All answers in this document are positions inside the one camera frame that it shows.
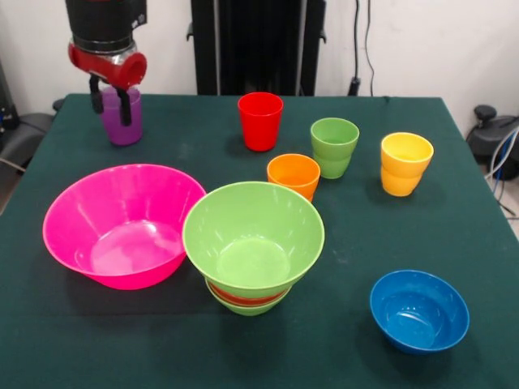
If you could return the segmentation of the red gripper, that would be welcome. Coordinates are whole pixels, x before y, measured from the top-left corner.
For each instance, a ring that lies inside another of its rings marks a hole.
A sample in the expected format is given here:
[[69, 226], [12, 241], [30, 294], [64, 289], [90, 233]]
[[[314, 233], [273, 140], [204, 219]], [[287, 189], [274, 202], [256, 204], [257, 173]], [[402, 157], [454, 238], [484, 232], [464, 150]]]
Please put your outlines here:
[[68, 56], [78, 69], [91, 74], [89, 79], [92, 109], [96, 114], [104, 112], [99, 82], [112, 85], [120, 100], [120, 118], [123, 126], [129, 126], [131, 119], [131, 100], [127, 89], [142, 82], [148, 63], [146, 57], [132, 44], [120, 53], [101, 55], [88, 53], [73, 43], [68, 45]]

